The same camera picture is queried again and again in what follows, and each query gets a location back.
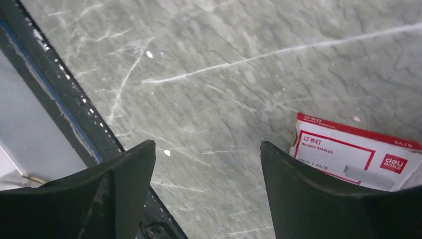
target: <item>blue stripe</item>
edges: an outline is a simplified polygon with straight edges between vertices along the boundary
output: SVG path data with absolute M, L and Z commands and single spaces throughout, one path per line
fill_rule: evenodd
M 28 53 L 25 51 L 23 46 L 19 43 L 18 39 L 15 37 L 11 29 L 6 25 L 6 23 L 2 20 L 0 20 L 0 25 L 3 27 L 3 29 L 6 31 L 6 33 L 9 35 L 9 37 L 13 40 L 13 42 L 17 45 L 19 51 L 23 54 L 25 59 L 28 61 L 28 63 L 31 65 L 33 70 L 37 73 L 38 77 L 41 79 L 41 81 L 45 84 L 45 86 L 48 89 L 48 92 L 53 96 L 54 100 L 59 104 L 61 110 L 63 113 L 68 117 L 70 120 L 70 123 L 75 127 L 76 131 L 80 134 L 82 139 L 86 142 L 86 144 L 90 147 L 90 149 L 93 151 L 95 157 L 99 162 L 103 162 L 103 158 L 100 156 L 98 151 L 95 149 L 94 145 L 90 142 L 87 135 L 84 133 L 82 128 L 79 126 L 78 122 L 76 122 L 75 118 L 72 116 L 72 114 L 69 112 L 67 107 L 64 105 L 64 103 L 61 101 L 60 97 L 57 95 L 57 93 L 54 91 L 51 84 L 45 79 L 45 77 L 42 75 L 38 67 L 36 67 L 33 60 L 30 58 Z

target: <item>red square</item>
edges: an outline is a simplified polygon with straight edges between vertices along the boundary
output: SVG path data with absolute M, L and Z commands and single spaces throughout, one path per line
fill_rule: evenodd
M 407 163 L 407 159 L 400 158 L 391 154 L 386 154 L 380 168 L 401 174 Z

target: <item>black object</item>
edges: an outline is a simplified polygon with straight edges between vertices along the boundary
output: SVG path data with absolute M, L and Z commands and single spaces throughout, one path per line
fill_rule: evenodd
M 124 152 L 57 52 L 18 0 L 0 1 L 0 47 L 88 167 Z M 149 187 L 142 221 L 187 238 Z
M 278 239 L 420 239 L 422 186 L 384 192 L 344 182 L 261 144 Z
M 0 191 L 0 235 L 134 239 L 154 164 L 155 143 L 149 140 L 39 188 Z

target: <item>gray surface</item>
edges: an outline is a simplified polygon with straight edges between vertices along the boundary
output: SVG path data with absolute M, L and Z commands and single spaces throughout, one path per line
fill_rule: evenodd
M 0 86 L 0 146 L 22 174 L 51 181 L 86 168 L 1 51 Z M 5 160 L 3 151 L 0 155 Z M 9 174 L 0 181 L 20 182 L 16 171 L 3 169 Z
M 297 111 L 421 139 L 419 0 L 23 2 L 190 238 L 274 238 L 259 144 Z

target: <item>small cardboard box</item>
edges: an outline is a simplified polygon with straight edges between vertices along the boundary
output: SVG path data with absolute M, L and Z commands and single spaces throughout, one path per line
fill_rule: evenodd
M 333 177 L 397 191 L 422 163 L 418 142 L 298 113 L 290 155 Z

